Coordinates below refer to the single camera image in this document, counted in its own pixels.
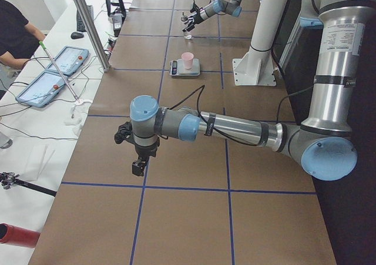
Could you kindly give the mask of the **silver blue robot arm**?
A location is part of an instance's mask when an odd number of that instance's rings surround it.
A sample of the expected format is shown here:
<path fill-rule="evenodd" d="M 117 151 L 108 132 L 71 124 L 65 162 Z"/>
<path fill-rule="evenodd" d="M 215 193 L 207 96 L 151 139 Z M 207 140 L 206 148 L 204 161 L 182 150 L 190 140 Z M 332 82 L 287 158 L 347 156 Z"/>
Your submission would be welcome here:
<path fill-rule="evenodd" d="M 130 121 L 119 127 L 115 141 L 135 146 L 132 172 L 143 176 L 159 139 L 192 142 L 198 133 L 248 146 L 269 147 L 296 161 L 309 175 L 326 181 L 348 175 L 357 163 L 347 124 L 351 94 L 367 21 L 375 0 L 302 0 L 300 24 L 323 30 L 308 117 L 299 125 L 269 124 L 204 112 L 159 106 L 148 95 L 130 103 Z"/>
<path fill-rule="evenodd" d="M 242 0 L 209 0 L 209 4 L 205 7 L 198 7 L 196 1 L 193 0 L 192 8 L 190 10 L 191 15 L 182 15 L 181 21 L 184 24 L 183 33 L 188 34 L 195 28 L 196 25 L 203 21 L 213 17 L 214 15 L 231 15 L 238 17 L 241 13 L 241 1 Z"/>

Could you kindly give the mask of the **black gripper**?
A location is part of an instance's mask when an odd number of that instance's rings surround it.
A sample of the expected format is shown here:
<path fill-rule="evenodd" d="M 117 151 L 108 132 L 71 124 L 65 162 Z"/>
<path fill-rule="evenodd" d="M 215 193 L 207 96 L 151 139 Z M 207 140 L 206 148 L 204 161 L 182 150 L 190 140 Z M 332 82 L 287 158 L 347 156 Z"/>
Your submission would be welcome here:
<path fill-rule="evenodd" d="M 147 160 L 149 157 L 156 157 L 157 144 L 150 146 L 135 145 L 135 151 L 138 154 L 138 159 L 132 163 L 132 174 L 135 176 L 144 176 Z"/>
<path fill-rule="evenodd" d="M 205 9 L 198 6 L 192 6 L 190 10 L 191 15 L 186 16 L 183 15 L 183 22 L 189 22 L 189 24 L 185 25 L 183 28 L 183 32 L 190 32 L 195 28 L 195 24 L 200 24 L 205 20 Z"/>

